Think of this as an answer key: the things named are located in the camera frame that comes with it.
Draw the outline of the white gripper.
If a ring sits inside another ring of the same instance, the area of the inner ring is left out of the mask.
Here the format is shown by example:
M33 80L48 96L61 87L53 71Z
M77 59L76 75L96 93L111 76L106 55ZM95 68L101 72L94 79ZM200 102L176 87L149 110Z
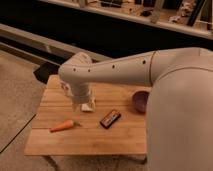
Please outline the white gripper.
M77 108L81 109L81 105L85 103L95 104L95 98L88 84L83 83L75 85L61 81L60 86L63 89L64 94L71 99L73 110L76 110Z

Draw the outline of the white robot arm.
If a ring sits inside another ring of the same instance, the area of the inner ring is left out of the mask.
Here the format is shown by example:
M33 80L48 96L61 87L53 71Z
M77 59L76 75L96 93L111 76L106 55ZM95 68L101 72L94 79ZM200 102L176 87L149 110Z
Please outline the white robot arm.
M213 171L213 50L155 50L98 63L79 52L58 74L76 104L91 99L95 82L149 86L148 171Z

